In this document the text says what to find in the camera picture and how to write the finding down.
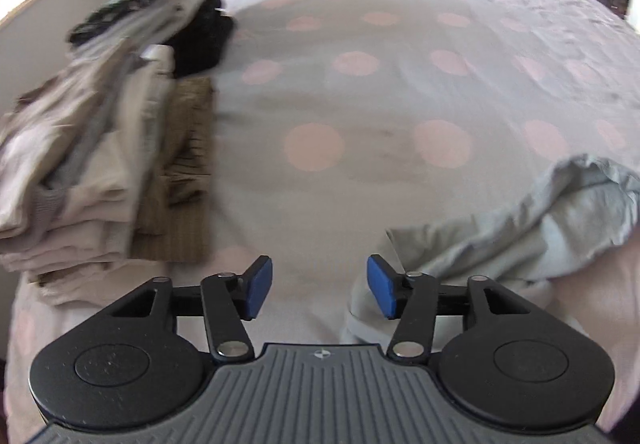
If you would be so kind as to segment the light blue garment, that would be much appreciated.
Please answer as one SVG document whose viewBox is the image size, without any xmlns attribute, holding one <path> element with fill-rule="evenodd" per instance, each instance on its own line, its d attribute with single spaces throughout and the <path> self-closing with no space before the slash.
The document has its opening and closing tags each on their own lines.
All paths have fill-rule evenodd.
<svg viewBox="0 0 640 444">
<path fill-rule="evenodd" d="M 639 339 L 639 176 L 612 160 L 564 160 L 514 204 L 390 228 L 376 251 L 446 283 L 485 275 L 609 350 Z"/>
</svg>

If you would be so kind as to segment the near folded clothes stack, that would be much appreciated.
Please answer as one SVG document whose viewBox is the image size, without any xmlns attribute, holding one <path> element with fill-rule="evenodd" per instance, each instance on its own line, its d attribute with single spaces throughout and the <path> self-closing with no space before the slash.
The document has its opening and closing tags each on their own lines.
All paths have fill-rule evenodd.
<svg viewBox="0 0 640 444">
<path fill-rule="evenodd" d="M 209 78 L 125 42 L 72 61 L 1 121 L 1 266 L 49 305 L 110 303 L 210 251 Z"/>
</svg>

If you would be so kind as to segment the folded clothes stack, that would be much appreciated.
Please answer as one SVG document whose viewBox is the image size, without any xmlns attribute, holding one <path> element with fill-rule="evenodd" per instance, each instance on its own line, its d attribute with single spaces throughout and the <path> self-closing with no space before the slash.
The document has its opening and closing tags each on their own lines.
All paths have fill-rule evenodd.
<svg viewBox="0 0 640 444">
<path fill-rule="evenodd" d="M 209 78 L 125 42 L 72 61 L 1 121 L 1 266 L 49 305 L 110 303 L 210 251 Z"/>
<path fill-rule="evenodd" d="M 106 0 L 66 36 L 73 59 L 102 54 L 119 43 L 137 52 L 172 49 L 175 78 L 215 68 L 224 58 L 235 22 L 223 0 Z"/>
</svg>

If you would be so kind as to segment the far folded clothes stack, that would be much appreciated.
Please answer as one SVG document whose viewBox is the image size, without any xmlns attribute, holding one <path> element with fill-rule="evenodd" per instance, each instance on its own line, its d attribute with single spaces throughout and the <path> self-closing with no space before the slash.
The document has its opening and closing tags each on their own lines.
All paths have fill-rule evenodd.
<svg viewBox="0 0 640 444">
<path fill-rule="evenodd" d="M 119 43 L 137 52 L 172 49 L 175 78 L 215 68 L 224 58 L 235 22 L 223 0 L 106 0 L 66 36 L 73 59 L 102 54 Z"/>
</svg>

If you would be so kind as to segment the polka dot bed sheet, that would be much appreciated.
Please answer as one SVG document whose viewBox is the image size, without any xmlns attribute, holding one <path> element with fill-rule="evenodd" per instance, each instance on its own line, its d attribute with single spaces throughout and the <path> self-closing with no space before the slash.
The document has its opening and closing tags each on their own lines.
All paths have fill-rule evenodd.
<svg viewBox="0 0 640 444">
<path fill-rule="evenodd" d="M 235 22 L 224 58 L 185 77 L 216 92 L 210 251 L 154 277 L 198 286 L 270 257 L 269 293 L 244 325 L 254 360 L 217 367 L 155 424 L 63 427 L 30 393 L 32 362 L 144 282 L 104 305 L 49 305 L 17 274 L 2 441 L 637 442 L 639 339 L 609 350 L 529 301 L 605 350 L 613 390 L 594 424 L 489 427 L 431 369 L 387 358 L 397 323 L 367 262 L 386 230 L 514 204 L 567 159 L 639 176 L 638 35 L 595 0 L 223 1 Z"/>
</svg>

